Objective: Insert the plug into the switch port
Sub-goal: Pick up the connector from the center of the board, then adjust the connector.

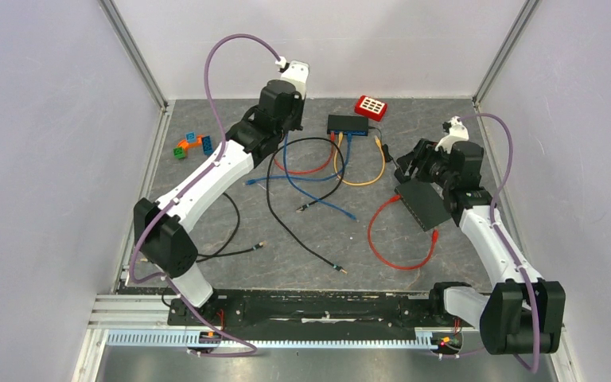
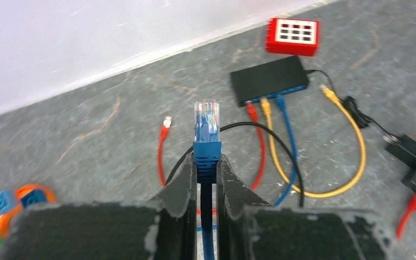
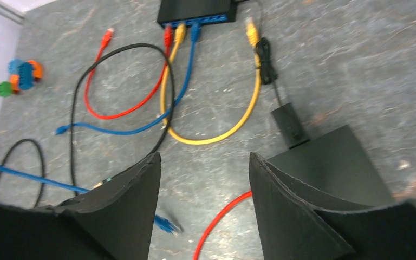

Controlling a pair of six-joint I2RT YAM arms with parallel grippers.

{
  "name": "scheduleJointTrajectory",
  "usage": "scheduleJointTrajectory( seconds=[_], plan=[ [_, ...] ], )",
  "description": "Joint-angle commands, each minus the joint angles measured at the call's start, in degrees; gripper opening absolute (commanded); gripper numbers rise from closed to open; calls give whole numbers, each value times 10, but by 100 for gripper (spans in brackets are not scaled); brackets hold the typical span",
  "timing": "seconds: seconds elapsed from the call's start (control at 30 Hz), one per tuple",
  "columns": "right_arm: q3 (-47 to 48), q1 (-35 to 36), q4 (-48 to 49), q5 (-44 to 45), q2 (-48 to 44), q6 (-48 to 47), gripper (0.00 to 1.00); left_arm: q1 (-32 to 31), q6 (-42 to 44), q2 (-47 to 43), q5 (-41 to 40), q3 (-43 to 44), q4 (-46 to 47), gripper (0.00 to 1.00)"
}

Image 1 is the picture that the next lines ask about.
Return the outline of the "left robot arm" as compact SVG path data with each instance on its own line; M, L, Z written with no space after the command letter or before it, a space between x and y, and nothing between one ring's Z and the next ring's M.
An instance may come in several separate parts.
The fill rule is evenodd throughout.
M216 319L218 305L197 265L199 251L190 232L217 198L277 151L289 131L301 129L305 95L302 80L269 81L258 104L202 165L156 201L142 198L134 206L136 251L169 278L189 302L188 316L200 325Z

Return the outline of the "black network switch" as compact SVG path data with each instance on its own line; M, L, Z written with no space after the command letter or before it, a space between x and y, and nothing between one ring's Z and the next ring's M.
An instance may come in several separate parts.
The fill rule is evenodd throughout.
M329 115L326 131L328 134L368 136L369 119L359 115Z

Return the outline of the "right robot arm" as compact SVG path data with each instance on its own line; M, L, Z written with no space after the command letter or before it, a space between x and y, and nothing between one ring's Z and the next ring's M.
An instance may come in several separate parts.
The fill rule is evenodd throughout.
M439 325L463 319L479 331L492 355L555 353L566 292L536 271L513 242L491 194L481 186L484 155L484 148L473 142L456 142L445 150L421 139L395 161L395 191L422 229L453 219L492 285L484 295L466 283L436 283L428 315Z

